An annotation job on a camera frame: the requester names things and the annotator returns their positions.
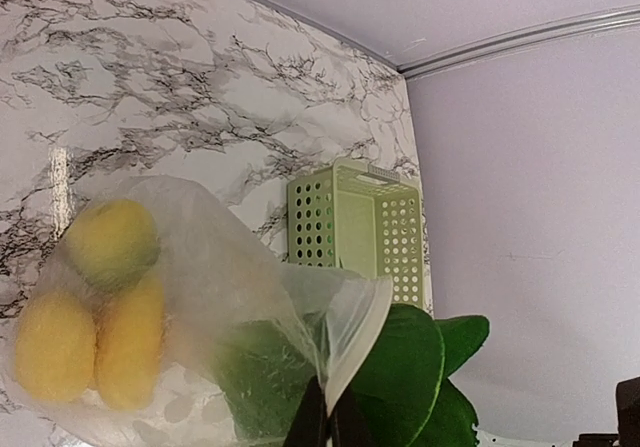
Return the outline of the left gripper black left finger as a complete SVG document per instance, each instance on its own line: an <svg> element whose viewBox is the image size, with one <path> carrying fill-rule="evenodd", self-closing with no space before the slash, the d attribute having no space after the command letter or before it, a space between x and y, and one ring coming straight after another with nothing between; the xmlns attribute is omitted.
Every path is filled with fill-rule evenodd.
<svg viewBox="0 0 640 447"><path fill-rule="evenodd" d="M325 396L316 376L312 377L286 436L284 447L326 447L328 416Z"/></svg>

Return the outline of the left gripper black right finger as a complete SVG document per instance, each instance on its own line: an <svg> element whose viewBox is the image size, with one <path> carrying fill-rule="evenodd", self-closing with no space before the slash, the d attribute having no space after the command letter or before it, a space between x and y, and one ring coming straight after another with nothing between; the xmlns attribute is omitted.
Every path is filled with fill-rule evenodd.
<svg viewBox="0 0 640 447"><path fill-rule="evenodd" d="M343 392L329 417L329 436L333 447L375 446L351 387Z"/></svg>

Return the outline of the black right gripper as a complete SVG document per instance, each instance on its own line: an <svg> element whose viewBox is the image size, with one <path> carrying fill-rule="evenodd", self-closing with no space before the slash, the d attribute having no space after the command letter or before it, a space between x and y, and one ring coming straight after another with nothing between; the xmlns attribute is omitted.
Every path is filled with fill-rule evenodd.
<svg viewBox="0 0 640 447"><path fill-rule="evenodd" d="M584 433L577 447L639 447L640 444L640 379L619 382L615 391L617 433Z"/></svg>

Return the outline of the green white bok choy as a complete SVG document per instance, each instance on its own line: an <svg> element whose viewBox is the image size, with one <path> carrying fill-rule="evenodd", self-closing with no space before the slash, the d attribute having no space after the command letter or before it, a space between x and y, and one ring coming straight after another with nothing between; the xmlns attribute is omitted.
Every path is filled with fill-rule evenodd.
<svg viewBox="0 0 640 447"><path fill-rule="evenodd" d="M476 446L477 413L450 377L484 344L482 315L434 319L391 306L350 381L375 446ZM211 362L243 446L283 446L315 366L268 321L232 330Z"/></svg>

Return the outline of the clear zip top bag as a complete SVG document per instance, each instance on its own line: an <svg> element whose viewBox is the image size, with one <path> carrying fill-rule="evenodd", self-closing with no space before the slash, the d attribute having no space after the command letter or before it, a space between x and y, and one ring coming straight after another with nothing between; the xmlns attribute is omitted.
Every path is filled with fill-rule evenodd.
<svg viewBox="0 0 640 447"><path fill-rule="evenodd" d="M102 400L94 369L104 310L119 292L142 277L119 290L93 287L75 270L63 247L64 234L85 208L114 199L139 202L154 217L160 254L142 277L157 276L165 298L162 355L153 397L145 408L130 411L114 410ZM95 195L72 219L26 302L49 291L67 291L91 313L96 344L89 387L79 398L62 403L36 400L20 386L14 354L21 313L1 377L19 401L94 446L243 446L226 397L211 372L214 355L232 330L255 321L277 327L315 366L327 391L329 411L377 340L392 289L387 278L281 262L196 182L170 176L134 177Z"/></svg>

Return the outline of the yellow orange mango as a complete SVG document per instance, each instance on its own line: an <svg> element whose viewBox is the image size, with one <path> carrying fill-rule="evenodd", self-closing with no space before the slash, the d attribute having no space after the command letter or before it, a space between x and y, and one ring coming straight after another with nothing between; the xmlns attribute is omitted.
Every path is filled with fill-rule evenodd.
<svg viewBox="0 0 640 447"><path fill-rule="evenodd" d="M160 371L164 289L149 274L119 292L101 318L94 377L102 400L130 411L149 405Z"/></svg>

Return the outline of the yellow lemon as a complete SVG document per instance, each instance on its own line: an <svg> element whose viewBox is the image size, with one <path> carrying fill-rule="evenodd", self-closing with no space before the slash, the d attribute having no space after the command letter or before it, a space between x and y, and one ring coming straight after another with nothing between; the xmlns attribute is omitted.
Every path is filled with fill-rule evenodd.
<svg viewBox="0 0 640 447"><path fill-rule="evenodd" d="M31 299L18 320L14 374L36 400L67 403L93 378L96 327L93 316L67 291Z"/></svg>

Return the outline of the yellow green lime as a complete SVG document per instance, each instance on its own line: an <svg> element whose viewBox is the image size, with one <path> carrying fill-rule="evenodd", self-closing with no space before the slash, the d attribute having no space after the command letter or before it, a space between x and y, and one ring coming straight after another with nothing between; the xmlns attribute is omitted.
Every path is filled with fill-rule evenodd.
<svg viewBox="0 0 640 447"><path fill-rule="evenodd" d="M64 234L63 247L85 281L105 291L137 282L160 254L154 217L130 199L85 208Z"/></svg>

